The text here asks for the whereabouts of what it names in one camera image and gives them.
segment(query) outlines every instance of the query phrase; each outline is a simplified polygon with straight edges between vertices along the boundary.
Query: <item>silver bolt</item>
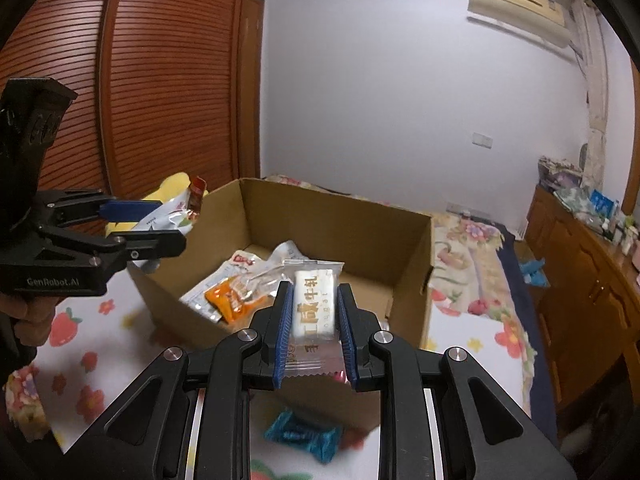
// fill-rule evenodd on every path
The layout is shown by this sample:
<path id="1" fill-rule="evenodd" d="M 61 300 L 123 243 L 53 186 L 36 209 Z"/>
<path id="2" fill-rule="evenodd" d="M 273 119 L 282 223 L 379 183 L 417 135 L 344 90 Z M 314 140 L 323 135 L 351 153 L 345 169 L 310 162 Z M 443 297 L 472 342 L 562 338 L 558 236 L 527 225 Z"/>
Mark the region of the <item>silver bolt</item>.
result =
<path id="1" fill-rule="evenodd" d="M 449 357 L 454 361 L 464 361 L 466 359 L 466 350 L 458 346 L 449 349 Z"/>
<path id="2" fill-rule="evenodd" d="M 240 341 L 253 341 L 258 337 L 258 333 L 253 328 L 243 328 L 238 332 L 238 339 Z"/>
<path id="3" fill-rule="evenodd" d="M 394 340 L 394 335 L 391 332 L 387 332 L 386 330 L 379 330 L 373 335 L 373 339 L 375 339 L 380 344 L 391 343 Z"/>
<path id="4" fill-rule="evenodd" d="M 171 348 L 167 348 L 162 354 L 167 361 L 177 361 L 182 357 L 182 349 L 177 346 L 172 346 Z"/>

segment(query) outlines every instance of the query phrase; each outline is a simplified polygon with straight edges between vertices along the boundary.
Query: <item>wooden slat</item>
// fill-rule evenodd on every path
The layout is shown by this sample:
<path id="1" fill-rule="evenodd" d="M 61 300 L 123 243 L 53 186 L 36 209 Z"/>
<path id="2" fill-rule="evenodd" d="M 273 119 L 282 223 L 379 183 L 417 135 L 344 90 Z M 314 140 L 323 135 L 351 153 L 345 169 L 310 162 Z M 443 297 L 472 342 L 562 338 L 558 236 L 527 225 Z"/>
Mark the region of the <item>wooden slat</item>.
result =
<path id="1" fill-rule="evenodd" d="M 140 197 L 176 171 L 199 174 L 209 188 L 238 174 L 240 4 L 118 0 L 102 114 L 110 116 L 103 134 L 121 195 Z"/>
<path id="2" fill-rule="evenodd" d="M 105 188 L 95 114 L 95 61 L 103 0 L 38 0 L 0 52 L 0 85 L 10 76 L 52 76 L 78 92 L 49 149 L 42 188 Z M 98 232 L 101 224 L 85 230 Z"/>

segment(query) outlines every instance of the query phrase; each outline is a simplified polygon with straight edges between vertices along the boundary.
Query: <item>wall socket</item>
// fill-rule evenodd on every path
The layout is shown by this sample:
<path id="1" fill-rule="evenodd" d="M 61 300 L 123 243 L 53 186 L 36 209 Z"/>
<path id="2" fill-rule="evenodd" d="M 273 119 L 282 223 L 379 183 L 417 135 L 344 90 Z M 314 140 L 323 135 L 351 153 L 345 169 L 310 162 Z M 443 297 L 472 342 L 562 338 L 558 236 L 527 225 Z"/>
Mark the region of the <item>wall socket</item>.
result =
<path id="1" fill-rule="evenodd" d="M 482 146 L 483 148 L 488 148 L 489 150 L 494 145 L 494 140 L 491 137 L 487 137 L 483 134 L 473 134 L 471 137 L 471 142 L 476 146 Z"/>

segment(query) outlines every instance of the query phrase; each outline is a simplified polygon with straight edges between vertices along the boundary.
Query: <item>finger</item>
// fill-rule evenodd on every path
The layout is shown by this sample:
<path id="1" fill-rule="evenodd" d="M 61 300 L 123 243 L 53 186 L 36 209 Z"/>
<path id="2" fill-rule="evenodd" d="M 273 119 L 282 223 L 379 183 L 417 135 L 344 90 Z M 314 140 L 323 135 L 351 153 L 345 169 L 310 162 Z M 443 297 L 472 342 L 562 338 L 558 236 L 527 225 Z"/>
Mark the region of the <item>finger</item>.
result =
<path id="1" fill-rule="evenodd" d="M 56 309 L 57 304 L 58 298 L 34 298 L 28 302 L 27 315 L 23 319 L 32 323 L 40 323 Z"/>
<path id="2" fill-rule="evenodd" d="M 24 319 L 28 312 L 27 302 L 22 298 L 0 294 L 0 312 L 15 319 Z"/>
<path id="3" fill-rule="evenodd" d="M 51 322 L 55 316 L 53 311 L 46 319 L 39 323 L 21 321 L 15 324 L 15 336 L 25 346 L 41 346 L 45 343 L 51 332 Z"/>

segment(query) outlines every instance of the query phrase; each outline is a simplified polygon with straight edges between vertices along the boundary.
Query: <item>blue package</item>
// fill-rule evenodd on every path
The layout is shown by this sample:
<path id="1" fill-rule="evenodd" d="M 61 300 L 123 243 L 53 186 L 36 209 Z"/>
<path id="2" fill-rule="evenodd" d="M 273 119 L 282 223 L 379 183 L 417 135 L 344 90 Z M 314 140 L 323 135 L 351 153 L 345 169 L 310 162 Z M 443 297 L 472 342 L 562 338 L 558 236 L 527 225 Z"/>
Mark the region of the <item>blue package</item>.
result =
<path id="1" fill-rule="evenodd" d="M 604 196 L 597 189 L 594 189 L 593 192 L 591 192 L 590 200 L 598 215 L 610 218 L 611 213 L 613 212 L 613 200 Z"/>
<path id="2" fill-rule="evenodd" d="M 291 410 L 285 410 L 264 432 L 266 440 L 286 444 L 295 449 L 307 451 L 321 463 L 328 464 L 334 458 L 340 444 L 342 428 L 319 428 L 297 417 Z"/>

